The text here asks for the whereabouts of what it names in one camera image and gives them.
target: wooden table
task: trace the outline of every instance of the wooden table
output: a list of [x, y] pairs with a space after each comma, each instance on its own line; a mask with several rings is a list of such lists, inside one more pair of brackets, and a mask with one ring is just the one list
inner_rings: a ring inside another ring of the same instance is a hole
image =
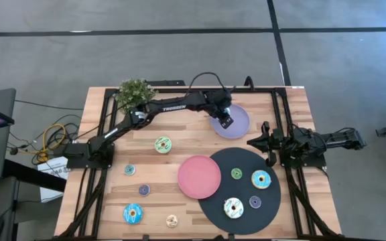
[[[286, 89], [293, 122], [300, 127], [314, 129], [305, 89], [292, 87]], [[104, 92], [104, 87], [89, 88], [80, 125], [80, 134], [98, 125]], [[155, 98], [173, 98], [182, 95], [157, 94]], [[276, 128], [271, 95], [242, 93], [233, 94], [232, 97], [233, 103], [241, 105], [251, 117], [249, 132], [241, 139], [228, 140], [218, 136], [213, 131], [209, 117], [205, 112], [180, 110], [159, 114], [149, 126], [139, 131], [131, 131], [115, 142], [116, 155], [113, 166], [108, 172], [98, 238], [140, 239], [143, 234], [149, 234], [150, 238], [168, 239], [214, 238], [218, 234], [227, 237], [226, 232], [219, 230], [206, 218], [196, 199], [191, 199], [180, 191], [177, 184], [177, 170], [180, 164], [191, 155], [211, 156], [213, 153], [228, 147], [241, 147], [266, 158], [266, 154], [260, 153], [247, 145], [246, 142], [261, 134], [260, 126], [263, 121], [269, 121], [271, 129]], [[279, 100], [279, 108], [281, 117], [285, 120], [281, 100]], [[123, 119], [122, 114], [117, 116], [116, 123]], [[94, 135], [96, 132], [91, 132], [82, 137], [80, 141], [85, 142]], [[154, 141], [160, 136], [167, 136], [172, 140], [173, 147], [167, 155], [159, 154], [154, 150]], [[136, 166], [136, 173], [133, 176], [124, 175], [124, 168], [127, 164]], [[268, 227], [258, 233], [242, 236], [244, 238], [296, 237], [285, 171], [279, 164], [273, 168], [281, 186], [279, 211]], [[55, 235], [65, 231], [73, 220], [82, 173], [82, 169], [76, 169], [69, 174]], [[312, 206], [329, 228], [340, 233], [326, 176], [313, 167], [304, 168], [304, 173]], [[84, 200], [87, 179], [88, 173], [82, 188], [80, 207]], [[144, 183], [151, 187], [151, 193], [147, 197], [141, 197], [138, 193], [139, 186]], [[144, 217], [138, 225], [129, 225], [123, 220], [123, 210], [130, 203], [139, 203], [144, 209]], [[299, 207], [303, 230], [308, 233], [303, 207], [300, 204]], [[93, 214], [94, 207], [89, 212], [86, 235], [91, 233]], [[166, 217], [170, 214], [175, 214], [178, 217], [179, 224], [176, 228], [166, 226]]]

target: teal donut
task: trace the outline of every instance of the teal donut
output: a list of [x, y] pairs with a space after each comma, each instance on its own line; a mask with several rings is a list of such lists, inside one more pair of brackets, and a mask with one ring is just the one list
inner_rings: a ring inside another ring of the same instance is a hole
[[255, 171], [251, 176], [253, 185], [258, 189], [265, 189], [271, 185], [271, 176], [263, 170]]
[[129, 204], [123, 212], [123, 218], [128, 224], [137, 224], [142, 219], [142, 208], [139, 204]]

